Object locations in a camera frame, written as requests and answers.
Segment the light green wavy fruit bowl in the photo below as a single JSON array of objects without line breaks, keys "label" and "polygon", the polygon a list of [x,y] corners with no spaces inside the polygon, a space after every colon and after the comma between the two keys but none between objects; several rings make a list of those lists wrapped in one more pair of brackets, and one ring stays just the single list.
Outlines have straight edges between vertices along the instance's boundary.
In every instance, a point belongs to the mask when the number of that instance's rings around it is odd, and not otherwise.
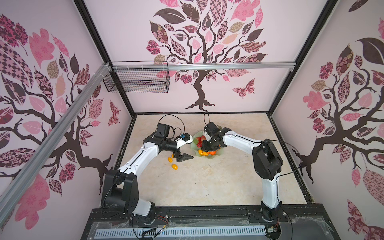
[{"label": "light green wavy fruit bowl", "polygon": [[194,151],[196,157],[212,160],[215,157],[223,155],[225,152],[223,148],[215,147],[215,150],[213,150],[212,147],[210,141],[206,140],[204,131],[199,131],[193,135],[191,149]]}]

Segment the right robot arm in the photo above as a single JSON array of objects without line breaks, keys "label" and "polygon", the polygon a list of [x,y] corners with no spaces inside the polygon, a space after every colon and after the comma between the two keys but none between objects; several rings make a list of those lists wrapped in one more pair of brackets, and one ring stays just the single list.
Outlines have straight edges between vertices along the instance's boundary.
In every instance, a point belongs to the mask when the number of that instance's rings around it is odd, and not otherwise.
[{"label": "right robot arm", "polygon": [[273,141],[253,140],[237,134],[229,128],[219,129],[213,122],[204,127],[202,143],[204,152],[213,152],[225,147],[234,147],[253,158],[254,169],[262,179],[263,199],[260,215],[266,222],[276,221],[280,210],[279,176],[283,160]]}]

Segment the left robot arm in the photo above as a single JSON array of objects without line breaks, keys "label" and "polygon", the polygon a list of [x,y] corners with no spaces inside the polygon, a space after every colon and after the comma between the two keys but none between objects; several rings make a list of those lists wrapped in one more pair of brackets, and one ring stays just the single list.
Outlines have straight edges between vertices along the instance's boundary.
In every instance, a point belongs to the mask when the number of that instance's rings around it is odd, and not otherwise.
[{"label": "left robot arm", "polygon": [[173,153],[177,162],[193,159],[181,153],[181,147],[193,142],[188,133],[170,138],[171,126],[158,124],[155,132],[143,140],[140,150],[117,170],[110,170],[105,175],[102,192],[102,210],[115,210],[122,214],[136,215],[153,221],[155,204],[140,198],[138,178],[148,164],[162,151]]}]

